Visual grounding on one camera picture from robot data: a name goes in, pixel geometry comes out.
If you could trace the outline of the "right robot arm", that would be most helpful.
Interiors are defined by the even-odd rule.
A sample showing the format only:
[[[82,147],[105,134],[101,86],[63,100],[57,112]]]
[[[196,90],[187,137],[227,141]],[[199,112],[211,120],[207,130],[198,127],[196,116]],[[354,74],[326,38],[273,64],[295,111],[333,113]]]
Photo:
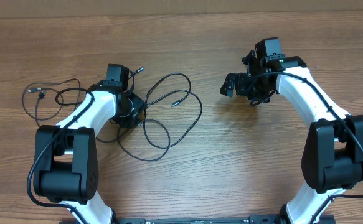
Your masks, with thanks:
[[[346,191],[363,181],[363,115],[353,116],[330,99],[299,56],[283,53],[277,37],[257,42],[242,63],[247,71],[227,74],[220,94],[245,96],[251,106],[282,95],[308,127],[298,193],[279,213],[250,215],[248,222],[335,223],[323,212],[335,199],[350,198]]]

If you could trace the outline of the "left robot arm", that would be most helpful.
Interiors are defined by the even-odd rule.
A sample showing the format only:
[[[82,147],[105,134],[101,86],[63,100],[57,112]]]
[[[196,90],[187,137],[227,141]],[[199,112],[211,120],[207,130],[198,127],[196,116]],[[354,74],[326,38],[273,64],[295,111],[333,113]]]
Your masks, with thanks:
[[[123,65],[109,64],[105,79],[85,91],[69,117],[38,128],[27,178],[27,194],[35,204],[66,208],[79,223],[117,223],[97,190],[96,136],[109,120],[125,129],[137,125],[146,105],[133,92],[134,76]]]

